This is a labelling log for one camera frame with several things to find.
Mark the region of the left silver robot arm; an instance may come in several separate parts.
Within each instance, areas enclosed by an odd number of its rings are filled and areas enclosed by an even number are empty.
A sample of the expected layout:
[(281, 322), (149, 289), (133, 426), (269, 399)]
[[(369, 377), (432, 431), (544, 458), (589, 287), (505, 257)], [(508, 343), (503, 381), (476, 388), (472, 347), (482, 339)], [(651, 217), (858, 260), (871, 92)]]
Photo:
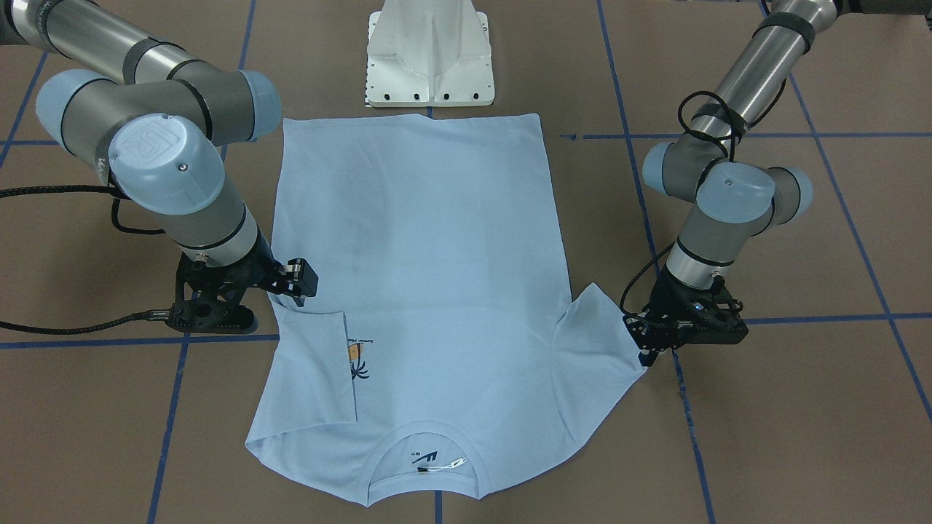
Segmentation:
[(641, 174), (649, 188), (692, 205), (639, 313), (625, 324), (643, 366), (687, 344), (732, 345), (748, 335), (743, 304), (726, 277), (743, 246), (792, 222), (813, 200), (806, 174), (759, 168), (735, 159), (736, 148), (782, 96), (792, 67), (842, 12), (840, 1), (775, 1), (748, 46), (690, 119), (682, 135), (652, 147)]

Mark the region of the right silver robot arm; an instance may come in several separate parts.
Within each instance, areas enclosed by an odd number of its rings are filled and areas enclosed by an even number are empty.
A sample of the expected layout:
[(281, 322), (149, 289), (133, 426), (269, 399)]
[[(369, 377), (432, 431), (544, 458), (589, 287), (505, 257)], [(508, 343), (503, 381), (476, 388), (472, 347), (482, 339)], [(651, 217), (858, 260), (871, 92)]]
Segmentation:
[(218, 151), (282, 122), (280, 94), (266, 76), (216, 68), (93, 1), (4, 1), (2, 44), (30, 44), (79, 63), (41, 87), (36, 115), (100, 180), (10, 188), (2, 196), (106, 194), (119, 230), (119, 205), (130, 200), (159, 224), (154, 235), (182, 250), (169, 309), (80, 328), (3, 322), (4, 329), (67, 336), (150, 321), (182, 333), (249, 334), (257, 321), (242, 305), (247, 290), (293, 295), (300, 269), (274, 258)]

